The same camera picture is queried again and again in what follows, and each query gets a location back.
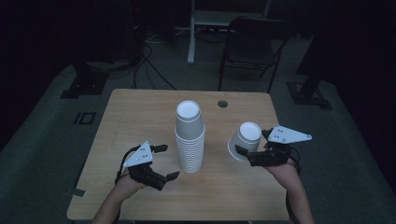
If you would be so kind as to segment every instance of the forearm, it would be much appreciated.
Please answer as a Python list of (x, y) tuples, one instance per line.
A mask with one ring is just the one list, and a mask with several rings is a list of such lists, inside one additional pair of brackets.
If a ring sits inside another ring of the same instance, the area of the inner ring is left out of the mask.
[(304, 186), (288, 190), (290, 208), (301, 224), (315, 223)]
[(123, 200), (115, 197), (114, 194), (109, 194), (105, 201), (102, 203), (92, 224), (111, 224), (119, 214)]

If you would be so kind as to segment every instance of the dark background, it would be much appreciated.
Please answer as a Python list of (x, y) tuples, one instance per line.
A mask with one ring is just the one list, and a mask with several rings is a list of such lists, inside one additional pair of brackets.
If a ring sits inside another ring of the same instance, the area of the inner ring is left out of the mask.
[[(199, 0), (196, 8), (261, 12), (262, 6)], [(269, 12), (290, 21), (296, 34), (314, 37), (298, 74), (336, 86), (393, 189), (395, 6), (389, 0), (275, 0)], [(146, 27), (172, 41), (175, 26), (190, 25), (190, 9), (185, 0), (1, 1), (0, 148), (67, 65), (131, 59)]]

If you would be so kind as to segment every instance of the gray carpet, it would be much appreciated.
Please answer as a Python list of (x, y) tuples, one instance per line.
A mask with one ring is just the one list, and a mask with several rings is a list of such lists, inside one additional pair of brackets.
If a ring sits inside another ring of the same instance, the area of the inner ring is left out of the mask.
[[(309, 43), (310, 40), (294, 37), (286, 46), (271, 97), (281, 125), (313, 136), (312, 141), (293, 145), (302, 157), (302, 180), (315, 220), (396, 223), (396, 197), (336, 88), (326, 82), (319, 85), (333, 110), (295, 105), (290, 97), (286, 81), (306, 79), (295, 73)], [(187, 64), (187, 37), (178, 38), (174, 46), (148, 44), (152, 47), (150, 62), (178, 90), (217, 90), (221, 44), (197, 41), (193, 65)], [(92, 65), (109, 67), (104, 63)], [(246, 76), (246, 72), (227, 69), (223, 90), (266, 90), (268, 76), (257, 78)], [(53, 80), (30, 117), (1, 152), (0, 223), (70, 223), (66, 211), (71, 196), (67, 190), (76, 184), (106, 102), (114, 89), (132, 88), (134, 80), (134, 71), (113, 72), (101, 95), (60, 99), (75, 74), (72, 67), (67, 67)], [(156, 89), (171, 89), (150, 66), (148, 76)], [(138, 89), (152, 89), (144, 65), (137, 73), (136, 85)], [(96, 116), (91, 125), (75, 124), (78, 113), (93, 112)]]

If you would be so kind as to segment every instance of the desk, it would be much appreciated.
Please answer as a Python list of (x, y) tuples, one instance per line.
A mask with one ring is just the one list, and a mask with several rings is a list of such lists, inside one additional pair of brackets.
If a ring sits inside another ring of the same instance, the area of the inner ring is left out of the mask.
[(191, 0), (191, 33), (187, 63), (193, 64), (195, 61), (195, 25), (228, 26), (230, 21), (238, 16), (266, 17), (271, 1), (265, 1), (265, 7), (262, 13), (247, 13), (195, 10), (195, 0)]
[[(266, 93), (220, 91), (114, 90), (98, 128), (67, 216), (92, 219), (114, 186), (125, 152), (146, 140), (166, 144), (153, 154), (153, 170), (161, 175), (181, 171), (175, 138), (177, 105), (184, 100), (199, 104), (206, 126), (202, 168), (180, 172), (162, 191), (139, 190), (124, 202), (120, 219), (128, 220), (287, 220), (286, 191), (261, 167), (235, 160), (227, 142), (239, 125), (253, 121), (262, 129), (277, 124)], [(228, 102), (225, 108), (219, 100)], [(263, 138), (260, 148), (265, 144)]]

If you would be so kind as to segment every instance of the white paper cup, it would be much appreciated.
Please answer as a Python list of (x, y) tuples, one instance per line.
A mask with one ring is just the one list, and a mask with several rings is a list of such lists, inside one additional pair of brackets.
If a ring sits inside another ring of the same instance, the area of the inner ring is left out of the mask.
[(177, 106), (176, 132), (185, 140), (198, 138), (204, 131), (201, 109), (194, 101), (183, 101)]
[(247, 161), (248, 158), (240, 155), (235, 150), (235, 145), (247, 149), (249, 152), (257, 151), (262, 137), (262, 129), (253, 122), (245, 122), (236, 130), (233, 137), (228, 141), (230, 154), (239, 161)]
[(177, 136), (178, 161), (180, 169), (186, 173), (197, 172), (204, 160), (205, 128), (199, 138), (186, 141)]

